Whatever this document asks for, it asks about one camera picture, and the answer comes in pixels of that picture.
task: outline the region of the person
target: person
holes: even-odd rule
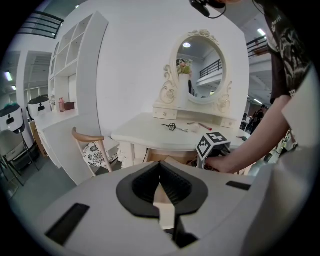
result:
[[[236,4],[239,0],[217,0]],[[264,11],[268,25],[267,45],[272,64],[272,106],[250,138],[235,151],[223,157],[209,157],[206,164],[222,173],[236,173],[267,155],[289,130],[282,109],[296,94],[311,60],[306,47],[288,18],[271,0],[254,0]]]
[[[261,123],[262,119],[265,116],[266,111],[267,111],[266,105],[262,105],[261,108],[253,114],[251,134],[254,133],[258,125]]]

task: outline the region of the ceiling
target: ceiling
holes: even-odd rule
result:
[[[224,16],[239,28],[242,28],[243,25],[251,21],[257,14],[259,14],[259,11],[254,6],[252,0],[242,0],[234,4],[227,4]]]
[[[0,66],[0,96],[14,91],[11,86],[14,86],[16,84],[19,58],[19,51],[8,52],[3,57]],[[6,79],[5,72],[10,72],[12,81],[8,81]]]
[[[51,53],[29,52],[24,70],[24,88],[47,86]]]
[[[189,43],[191,44],[191,47],[185,48],[181,45],[178,50],[178,54],[188,55],[204,60],[211,52],[215,51],[212,45],[201,37],[194,37],[183,43]]]
[[[262,71],[250,74],[248,101],[257,104],[257,99],[262,104],[270,106],[272,92],[272,72]]]
[[[29,52],[24,71],[24,88],[36,88],[48,85],[51,53]],[[20,52],[8,52],[0,67],[0,96],[14,92],[13,85],[17,83],[17,70]],[[12,81],[8,81],[4,75],[10,72]]]
[[[246,42],[249,43],[254,39],[260,38],[262,36],[258,32],[258,29],[262,29],[265,33],[267,33],[267,28],[268,25],[265,16],[262,13],[259,13],[257,16],[243,25],[241,27],[241,30],[244,33]]]
[[[51,0],[43,12],[65,20],[66,17],[75,10],[76,6],[86,1],[87,0]]]

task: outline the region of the vanity table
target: vanity table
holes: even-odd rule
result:
[[[244,143],[242,138],[238,137],[250,137],[250,134],[241,129],[235,130],[205,122],[203,124],[212,128],[212,131],[202,126],[200,126],[198,132],[183,132],[178,129],[171,131],[168,127],[164,126],[175,123],[179,128],[190,129],[190,125],[187,123],[191,122],[195,121],[154,118],[153,114],[148,112],[143,112],[126,122],[111,134],[112,139],[120,144],[118,155],[119,161],[122,162],[122,168],[146,162],[148,159],[148,156],[146,156],[148,149],[155,150],[156,153],[165,156],[172,154],[183,156],[188,154],[185,152],[195,152],[196,145],[202,136],[211,132],[220,132],[224,137],[228,138],[231,142],[231,151]]]
[[[225,29],[215,29],[214,33],[193,30],[177,40],[169,64],[164,67],[165,81],[152,113],[137,115],[111,134],[119,142],[118,160],[122,168],[167,157],[186,164],[195,159],[196,145],[202,136],[211,132],[220,132],[230,141],[230,150],[244,143],[238,137],[250,137],[239,129],[249,90],[246,40],[232,23],[223,26]],[[236,44],[225,30],[235,37]],[[218,60],[221,66],[215,67]],[[218,80],[198,84],[206,76]],[[193,122],[212,131],[200,126],[192,132],[187,123]],[[171,131],[164,126],[171,123],[189,132]]]

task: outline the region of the white wall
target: white wall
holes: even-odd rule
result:
[[[109,21],[100,50],[96,81],[98,117],[103,135],[110,135],[140,112],[152,111],[165,81],[163,68],[169,64],[178,38],[193,30],[220,28],[219,22],[204,17],[185,0],[90,0],[65,19],[58,40],[95,11]],[[214,9],[210,11],[212,15],[219,14]],[[223,16],[219,19],[231,23]],[[230,44],[232,38],[243,36],[241,34],[241,31],[231,34]],[[240,84],[234,82],[232,90],[238,92],[236,86]],[[236,106],[241,115],[245,105],[244,101]]]

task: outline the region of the railing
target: railing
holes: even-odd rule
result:
[[[267,39],[265,36],[261,36],[251,42],[248,42],[246,44],[248,49],[248,57],[249,59],[256,56],[265,55],[268,53],[268,47],[267,47]],[[200,71],[200,79],[208,76],[209,74],[222,70],[222,63],[221,60],[218,59],[211,65],[207,66],[203,70]]]
[[[17,34],[28,34],[56,39],[63,19],[51,14],[34,11],[24,22]]]
[[[207,66],[206,68],[204,68],[203,70],[200,71],[200,79],[208,76],[209,74],[215,72],[215,71],[219,71],[222,70],[222,63],[221,60],[218,59],[216,62],[212,63],[211,65]]]
[[[248,49],[249,59],[256,56],[265,55],[268,53],[267,39],[265,36],[261,36],[246,44]]]

